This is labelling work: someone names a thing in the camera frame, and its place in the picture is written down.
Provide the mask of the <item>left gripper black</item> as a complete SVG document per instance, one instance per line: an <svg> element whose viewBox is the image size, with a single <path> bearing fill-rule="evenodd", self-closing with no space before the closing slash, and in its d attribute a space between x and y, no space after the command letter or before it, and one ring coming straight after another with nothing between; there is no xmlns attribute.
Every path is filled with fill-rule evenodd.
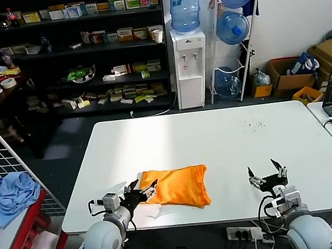
<svg viewBox="0 0 332 249"><path fill-rule="evenodd" d="M148 199L152 198L156 194L156 186L158 180L155 179L149 187L146 187L144 190L134 190L137 186L138 179L131 182L128 186L124 187L124 206L125 207L134 207L141 202L146 202Z"/></svg>

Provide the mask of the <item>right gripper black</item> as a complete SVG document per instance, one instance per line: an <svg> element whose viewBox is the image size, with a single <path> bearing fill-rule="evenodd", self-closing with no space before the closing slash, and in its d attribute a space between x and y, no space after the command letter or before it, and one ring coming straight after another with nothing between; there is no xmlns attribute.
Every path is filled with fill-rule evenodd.
<svg viewBox="0 0 332 249"><path fill-rule="evenodd" d="M254 187L259 187L260 191L272 191L275 186L286 186L287 185L287 168L281 166L279 162L271 159L274 167L278 173L269 175L264 178L260 178L254 175L250 167L248 167L249 183Z"/></svg>

